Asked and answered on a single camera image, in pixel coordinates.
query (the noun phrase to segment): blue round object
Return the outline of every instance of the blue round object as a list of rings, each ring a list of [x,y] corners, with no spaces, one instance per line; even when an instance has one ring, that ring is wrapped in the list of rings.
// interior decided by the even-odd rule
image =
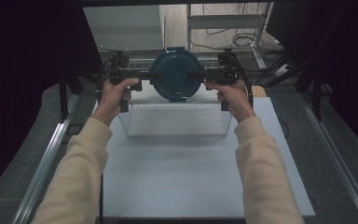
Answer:
[[[199,60],[185,48],[169,48],[154,61],[150,71],[159,71],[162,79],[153,81],[158,94],[172,102],[185,102],[200,88],[201,80],[189,72],[202,71]]]

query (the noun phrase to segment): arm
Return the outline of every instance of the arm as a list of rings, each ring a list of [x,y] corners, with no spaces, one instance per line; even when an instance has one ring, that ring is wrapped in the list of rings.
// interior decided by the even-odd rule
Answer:
[[[101,174],[107,162],[105,150],[112,135],[108,128],[119,113],[121,97],[137,79],[126,79],[117,86],[105,82],[103,99],[79,135],[73,136],[60,161],[33,223],[94,223],[98,210]]]
[[[255,116],[247,101],[243,82],[238,81],[233,86],[206,82],[205,86],[218,90],[218,100],[228,101],[228,110],[239,123],[235,129],[239,142],[236,158],[247,223],[304,223],[282,154],[273,137],[266,134],[260,119]]]

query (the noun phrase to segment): cream sweater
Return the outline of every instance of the cream sweater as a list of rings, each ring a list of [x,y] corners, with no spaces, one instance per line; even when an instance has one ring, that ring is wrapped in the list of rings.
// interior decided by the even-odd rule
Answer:
[[[266,135],[260,119],[244,120],[235,134],[247,223],[304,223],[281,152]],[[108,157],[105,148],[111,135],[106,125],[89,118],[80,134],[71,138],[33,223],[95,222],[100,178]]]

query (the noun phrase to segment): transparent container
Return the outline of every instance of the transparent container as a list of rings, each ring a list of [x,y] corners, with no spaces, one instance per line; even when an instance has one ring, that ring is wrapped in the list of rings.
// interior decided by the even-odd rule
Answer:
[[[199,58],[205,69],[218,66],[216,59]],[[134,59],[129,70],[148,71],[154,60]],[[119,118],[127,136],[192,135],[224,136],[231,122],[231,114],[221,111],[214,92],[202,86],[186,103],[168,103],[154,88],[144,84],[144,90],[133,92],[129,112]]]

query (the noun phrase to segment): handle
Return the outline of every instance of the handle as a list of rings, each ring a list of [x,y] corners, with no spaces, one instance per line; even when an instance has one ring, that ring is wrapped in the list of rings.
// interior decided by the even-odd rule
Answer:
[[[127,113],[129,112],[129,102],[126,100],[120,100],[120,113]]]
[[[220,110],[221,111],[228,111],[228,101],[224,100],[220,104]]]

